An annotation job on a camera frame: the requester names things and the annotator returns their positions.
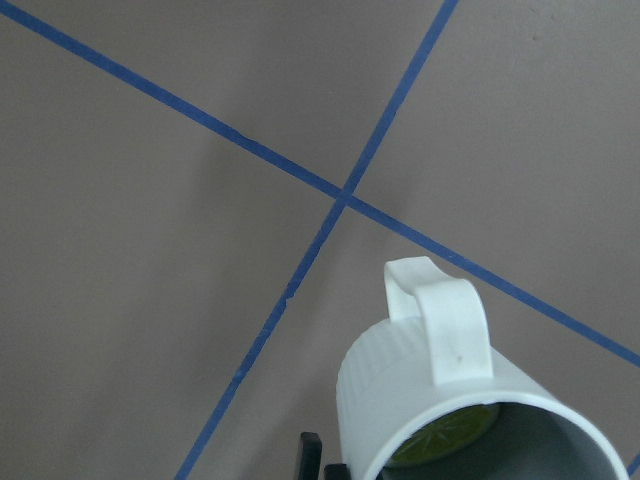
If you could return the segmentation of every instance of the container opening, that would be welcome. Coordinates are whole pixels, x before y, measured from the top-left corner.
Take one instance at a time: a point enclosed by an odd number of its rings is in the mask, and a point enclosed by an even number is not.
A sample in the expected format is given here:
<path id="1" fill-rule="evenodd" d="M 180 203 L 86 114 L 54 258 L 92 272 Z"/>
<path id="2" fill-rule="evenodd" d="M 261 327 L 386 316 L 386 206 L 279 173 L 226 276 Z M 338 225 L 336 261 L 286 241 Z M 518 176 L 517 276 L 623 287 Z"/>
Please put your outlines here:
<path id="1" fill-rule="evenodd" d="M 401 468 L 396 464 L 393 468 L 385 467 L 378 478 L 382 480 L 617 479 L 604 452 L 589 435 L 572 422 L 546 410 L 517 403 L 502 403 L 499 410 L 497 413 L 497 409 L 490 409 L 496 412 L 495 423 L 490 422 L 491 425 L 481 431 L 473 441 L 459 446 L 460 448 L 452 448 L 450 452 L 433 458 L 421 466 Z M 469 412 L 471 417 L 475 415 L 480 419 L 478 421 L 482 420 L 478 416 L 479 412 Z M 394 456 L 389 459 L 388 464 L 393 465 Z"/>

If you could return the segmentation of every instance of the white handle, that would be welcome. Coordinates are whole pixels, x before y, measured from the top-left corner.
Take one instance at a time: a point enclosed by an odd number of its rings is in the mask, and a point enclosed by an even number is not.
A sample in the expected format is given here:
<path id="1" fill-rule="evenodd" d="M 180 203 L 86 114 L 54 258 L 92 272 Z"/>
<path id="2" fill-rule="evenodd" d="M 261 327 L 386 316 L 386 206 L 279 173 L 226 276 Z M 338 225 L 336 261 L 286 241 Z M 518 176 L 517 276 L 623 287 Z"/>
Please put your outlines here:
<path id="1" fill-rule="evenodd" d="M 391 322 L 423 319 L 434 384 L 493 376 L 487 319 L 469 281 L 427 257 L 387 262 L 384 281 Z"/>

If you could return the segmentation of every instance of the blue painter's tape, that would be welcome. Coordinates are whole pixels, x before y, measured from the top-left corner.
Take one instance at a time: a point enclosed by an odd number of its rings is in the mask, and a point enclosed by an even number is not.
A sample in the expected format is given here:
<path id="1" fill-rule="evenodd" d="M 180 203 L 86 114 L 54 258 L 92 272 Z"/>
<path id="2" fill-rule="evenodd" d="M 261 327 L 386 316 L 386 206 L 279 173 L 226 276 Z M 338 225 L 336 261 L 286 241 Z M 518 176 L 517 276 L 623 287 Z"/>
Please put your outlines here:
<path id="1" fill-rule="evenodd" d="M 634 458 L 629 464 L 629 466 L 627 467 L 627 473 L 631 477 L 633 476 L 634 473 L 638 471 L 638 468 L 640 468 L 640 453 L 636 455 L 636 458 Z"/>
<path id="2" fill-rule="evenodd" d="M 376 124 L 376 127 L 371 134 L 371 137 L 369 138 L 369 141 L 367 142 L 364 150 L 362 151 L 362 154 L 360 155 L 353 170 L 351 171 L 344 187 L 338 195 L 338 198 L 334 202 L 333 207 L 329 211 L 327 217 L 324 219 L 320 230 L 313 239 L 313 242 L 311 243 L 309 249 L 304 254 L 302 261 L 298 265 L 298 268 L 296 268 L 284 293 L 278 299 L 278 302 L 271 311 L 271 314 L 267 318 L 267 321 L 262 327 L 262 330 L 255 338 L 253 345 L 245 355 L 242 364 L 236 370 L 235 375 L 229 383 L 229 386 L 222 395 L 222 398 L 220 398 L 220 400 L 218 401 L 218 404 L 215 406 L 213 413 L 207 420 L 207 423 L 200 432 L 200 435 L 198 435 L 198 438 L 196 439 L 193 447 L 187 454 L 187 458 L 176 474 L 176 480 L 185 480 L 189 476 L 195 463 L 198 461 L 198 458 L 202 454 L 204 447 L 213 436 L 216 428 L 218 427 L 218 424 L 222 420 L 222 417 L 233 401 L 238 387 L 253 367 L 255 361 L 260 355 L 260 352 L 262 351 L 262 348 L 264 347 L 267 340 L 280 322 L 280 319 L 284 315 L 284 312 L 287 308 L 287 300 L 295 295 L 298 287 L 313 265 L 314 260 L 320 252 L 320 249 L 326 242 L 327 238 L 329 238 L 330 233 L 333 231 L 333 228 L 342 215 L 342 212 L 344 211 L 346 206 L 346 200 L 351 197 L 367 168 L 371 164 L 371 160 L 373 159 L 375 152 L 378 150 L 380 143 L 389 130 L 389 127 L 393 122 L 393 119 L 395 118 L 395 114 L 398 108 L 401 106 L 402 102 L 407 96 L 407 93 L 411 89 L 411 86 L 415 82 L 415 78 L 418 76 L 418 73 L 420 73 L 424 62 L 429 56 L 429 52 L 431 52 L 431 50 L 433 49 L 433 45 L 442 32 L 447 19 L 453 13 L 453 8 L 456 4 L 457 0 L 446 0 L 440 8 L 438 15 L 429 28 L 425 39 L 422 41 L 418 50 L 416 51 L 407 71 L 400 81 L 400 85 L 398 86 L 398 88 L 396 88 L 393 96 L 389 100 L 384 113 Z"/>
<path id="3" fill-rule="evenodd" d="M 636 367 L 640 367 L 640 355 L 638 355 L 634 351 L 628 349 L 627 347 L 624 347 L 623 345 L 620 345 L 618 342 L 612 340 L 609 337 L 606 337 L 602 333 L 594 330 L 584 323 L 579 322 L 575 318 L 570 317 L 566 313 L 561 312 L 557 308 L 531 295 L 530 293 L 524 291 L 523 289 L 517 287 L 513 283 L 505 280 L 495 273 L 490 272 L 477 263 L 472 262 L 468 258 L 463 257 L 459 253 L 451 250 L 443 244 L 436 242 L 432 238 L 424 235 L 423 233 L 420 233 L 419 231 L 396 220 L 390 215 L 387 215 L 383 211 L 378 210 L 374 206 L 356 197 L 351 197 L 348 200 L 348 205 L 352 209 L 360 212 L 371 220 L 384 225 L 393 232 L 402 235 L 408 240 L 411 240 L 412 242 L 424 247 L 430 252 L 471 273 L 472 275 L 488 283 L 489 285 L 493 285 L 498 290 L 502 290 L 507 295 L 515 298 L 516 300 L 519 300 L 526 305 L 529 305 L 534 310 L 537 310 L 543 315 L 546 315 L 547 317 L 591 340 L 592 342 L 598 344 L 602 348 L 610 351 L 618 357 L 630 362 Z"/>
<path id="4" fill-rule="evenodd" d="M 0 13 L 3 13 L 20 25 L 42 35 L 44 38 L 52 41 L 65 50 L 78 55 L 87 62 L 95 65 L 159 102 L 164 103 L 166 106 L 217 133 L 221 137 L 226 138 L 230 142 L 235 143 L 248 152 L 253 153 L 266 162 L 278 167 L 290 175 L 293 175 L 297 179 L 302 180 L 307 185 L 310 185 L 333 198 L 336 198 L 340 193 L 339 187 L 328 182 L 324 178 L 316 175 L 297 163 L 292 162 L 261 143 L 245 137 L 238 130 L 232 128 L 221 120 L 218 120 L 212 115 L 209 115 L 207 112 L 199 109 L 195 105 L 192 105 L 150 80 L 147 80 L 134 71 L 129 70 L 125 66 L 111 60 L 107 56 L 97 52 L 60 30 L 57 30 L 24 10 L 15 7 L 9 2 L 0 1 Z"/>

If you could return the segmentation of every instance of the white cylindrical container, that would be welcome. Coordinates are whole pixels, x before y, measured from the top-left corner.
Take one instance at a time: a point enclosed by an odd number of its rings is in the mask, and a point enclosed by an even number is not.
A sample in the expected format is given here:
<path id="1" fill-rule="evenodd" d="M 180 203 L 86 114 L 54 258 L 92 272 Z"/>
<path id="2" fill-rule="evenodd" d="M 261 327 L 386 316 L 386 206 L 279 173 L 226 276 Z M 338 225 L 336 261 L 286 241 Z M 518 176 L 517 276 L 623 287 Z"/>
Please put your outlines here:
<path id="1" fill-rule="evenodd" d="M 490 346 L 468 281 L 418 257 L 387 263 L 385 283 L 390 318 L 356 340 L 338 375 L 340 442 L 352 480 L 375 480 L 421 427 L 482 404 L 500 404 L 495 425 L 420 467 L 424 478 L 628 480 L 592 423 Z"/>

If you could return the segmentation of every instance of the yellow-green disc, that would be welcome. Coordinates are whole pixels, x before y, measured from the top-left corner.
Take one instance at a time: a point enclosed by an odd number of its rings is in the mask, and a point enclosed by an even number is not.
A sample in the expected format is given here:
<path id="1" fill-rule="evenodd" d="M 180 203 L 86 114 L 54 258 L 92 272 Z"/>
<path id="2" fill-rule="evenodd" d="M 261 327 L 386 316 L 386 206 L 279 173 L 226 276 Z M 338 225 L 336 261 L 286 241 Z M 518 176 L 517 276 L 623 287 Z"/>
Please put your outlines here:
<path id="1" fill-rule="evenodd" d="M 457 452 L 489 430 L 499 410 L 498 404 L 472 405 L 428 423 L 400 445 L 386 467 L 423 465 Z"/>

